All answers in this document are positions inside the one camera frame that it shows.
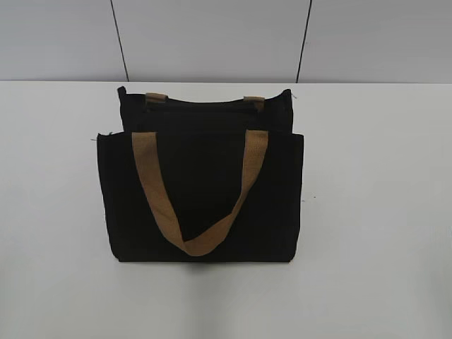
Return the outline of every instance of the tan handle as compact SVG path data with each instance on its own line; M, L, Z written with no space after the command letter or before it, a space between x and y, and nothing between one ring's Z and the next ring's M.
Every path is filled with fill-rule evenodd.
M184 241L176 213L163 183L155 132L132 133L136 169L150 209L163 236L190 256L210 253L225 240L249 190L261 171L268 145L267 131L246 131L242 165L242 190L231 213L196 238Z
M148 102L163 103L163 102L167 101L168 96L166 94L160 94L160 93L146 93L145 98L146 98L146 103L148 103Z
M266 99L264 97L243 97L244 101L251 101L254 103L257 112L262 112Z

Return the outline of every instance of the gray wall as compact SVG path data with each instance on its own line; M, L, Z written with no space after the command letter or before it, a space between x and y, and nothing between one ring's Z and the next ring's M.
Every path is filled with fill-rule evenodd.
M0 80L294 83L308 8L1 0ZM299 82L451 82L451 31L449 0L314 0Z

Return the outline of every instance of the white tabletop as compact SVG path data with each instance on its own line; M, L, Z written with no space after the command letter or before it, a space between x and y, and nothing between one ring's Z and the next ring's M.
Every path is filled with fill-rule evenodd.
M0 83L0 338L452 338L452 85L127 83L193 101L291 88L293 262L119 263L97 132L120 83Z

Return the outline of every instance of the black tote bag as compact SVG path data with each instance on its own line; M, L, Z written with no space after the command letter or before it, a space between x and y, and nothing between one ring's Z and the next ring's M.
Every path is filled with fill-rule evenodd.
M270 99L244 97L230 102L185 102L157 93L127 94L118 88L125 132L244 131L292 132L292 93Z
M277 131L97 137L107 230L120 261L290 261L304 138Z

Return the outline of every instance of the bag handle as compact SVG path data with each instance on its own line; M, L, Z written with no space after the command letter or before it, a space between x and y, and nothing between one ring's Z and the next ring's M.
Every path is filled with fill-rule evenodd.
M267 131L246 131L242 165L242 190L231 213L194 239L184 241L176 213L163 183L157 153L157 133L132 133L136 169L150 209L163 237L190 256L210 253L225 240L249 190L261 171L268 145Z
M145 94L145 103L146 104L148 102L165 103L167 101L167 99L168 99L168 96L166 94L160 94L160 93L146 93ZM243 97L243 101L254 103L254 106L257 109L257 111L262 112L266 99L264 97Z
M264 97L243 97L243 101L253 102L257 112L262 112L266 99Z
M163 103L167 101L168 96L166 94L160 94L160 93L146 93L145 94L145 101L146 104L148 102L159 102Z

